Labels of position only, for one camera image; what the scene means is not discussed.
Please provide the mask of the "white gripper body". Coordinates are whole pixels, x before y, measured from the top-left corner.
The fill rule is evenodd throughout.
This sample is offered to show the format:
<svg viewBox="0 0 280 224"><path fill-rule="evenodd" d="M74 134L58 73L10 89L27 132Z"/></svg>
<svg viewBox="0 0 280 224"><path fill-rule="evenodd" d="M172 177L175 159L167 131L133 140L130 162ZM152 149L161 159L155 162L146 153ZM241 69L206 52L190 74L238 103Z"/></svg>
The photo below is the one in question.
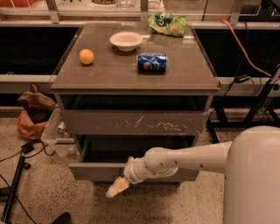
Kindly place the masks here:
<svg viewBox="0 0 280 224"><path fill-rule="evenodd" d="M140 184L146 179L155 179L158 176L156 172L146 167L142 157L137 157L132 163L126 164L123 175L132 185Z"/></svg>

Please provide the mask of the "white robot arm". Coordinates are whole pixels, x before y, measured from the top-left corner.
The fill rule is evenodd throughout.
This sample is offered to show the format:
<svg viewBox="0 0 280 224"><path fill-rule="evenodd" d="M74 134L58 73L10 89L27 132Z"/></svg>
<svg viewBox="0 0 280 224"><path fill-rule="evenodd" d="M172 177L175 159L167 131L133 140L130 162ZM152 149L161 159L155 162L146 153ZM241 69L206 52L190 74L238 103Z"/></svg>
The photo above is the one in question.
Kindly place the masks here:
<svg viewBox="0 0 280 224"><path fill-rule="evenodd" d="M170 150L153 147L128 159L112 198L146 179L173 176L178 169L225 175L223 224L280 224L280 129L257 126L233 141Z"/></svg>

